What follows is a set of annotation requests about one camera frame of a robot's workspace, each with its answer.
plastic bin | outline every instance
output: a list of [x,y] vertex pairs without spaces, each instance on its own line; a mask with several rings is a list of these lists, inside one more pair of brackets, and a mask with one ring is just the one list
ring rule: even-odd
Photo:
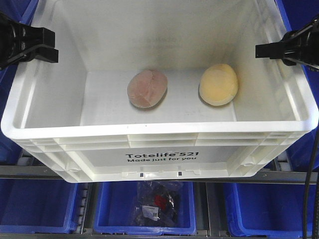
[[129,235],[192,235],[196,232],[193,184],[184,182],[180,192],[176,228],[130,226],[130,213],[137,195],[137,181],[101,183],[94,230]]
[[[315,185],[308,206],[308,235],[312,234]],[[229,232],[233,236],[302,236],[304,185],[224,184]]]
[[[277,0],[283,16],[285,26],[288,30],[298,30],[309,23],[319,13],[319,2],[313,0]],[[307,67],[304,72],[308,78],[310,88],[313,92],[317,105],[319,104],[319,72],[312,72]],[[315,140],[316,130],[305,134],[287,149],[293,169],[306,172],[309,167],[310,156]],[[314,169],[318,171],[319,157],[316,156]]]
[[[38,0],[1,0],[0,11],[13,20],[30,24],[37,3]],[[12,65],[0,71],[0,119],[2,118],[16,69],[17,66]],[[21,148],[0,131],[0,164],[16,163],[20,153]]]
[[[69,182],[252,176],[317,125],[301,67],[255,59],[286,32],[273,0],[41,0],[32,25],[59,63],[19,65],[1,128]],[[198,97],[215,63],[240,81],[223,107]],[[150,68],[167,95],[137,110],[127,86]]]
[[0,233],[70,233],[78,226],[83,184],[0,180]]

food item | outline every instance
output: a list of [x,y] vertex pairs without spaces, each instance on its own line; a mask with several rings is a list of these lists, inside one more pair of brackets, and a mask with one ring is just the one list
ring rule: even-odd
[[235,97],[238,91],[238,79],[235,71],[227,64],[209,67],[203,74],[199,94],[212,106],[222,106]]
[[130,102],[139,108],[156,105],[167,90],[167,77],[157,70],[145,70],[134,76],[128,85]]

yellow bun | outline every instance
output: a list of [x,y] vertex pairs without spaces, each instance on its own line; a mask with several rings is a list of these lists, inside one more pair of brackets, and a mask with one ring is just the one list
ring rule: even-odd
[[203,74],[199,94],[212,106],[229,103],[237,94],[238,79],[235,71],[227,64],[209,67]]

black cable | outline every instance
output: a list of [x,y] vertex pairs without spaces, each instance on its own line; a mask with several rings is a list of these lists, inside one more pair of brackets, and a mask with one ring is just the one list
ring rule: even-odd
[[311,152],[309,168],[307,171],[306,181],[305,181],[305,192],[304,192],[304,202],[303,202],[303,239],[307,239],[307,209],[308,209],[310,178],[311,178],[311,174],[315,164],[318,142],[319,142],[319,126],[317,126],[317,129],[316,129],[315,141],[313,145],[313,150]]
[[316,184],[316,196],[315,196],[315,206],[314,206],[314,219],[313,219],[313,239],[318,239],[319,231],[319,174],[317,176]]

black clamp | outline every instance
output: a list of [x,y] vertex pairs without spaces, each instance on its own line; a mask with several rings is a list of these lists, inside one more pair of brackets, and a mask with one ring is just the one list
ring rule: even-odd
[[54,47],[53,31],[13,21],[0,12],[0,70],[34,58],[57,63],[59,51]]
[[256,58],[281,59],[287,66],[297,63],[319,71],[319,15],[298,31],[287,32],[279,42],[256,45]]

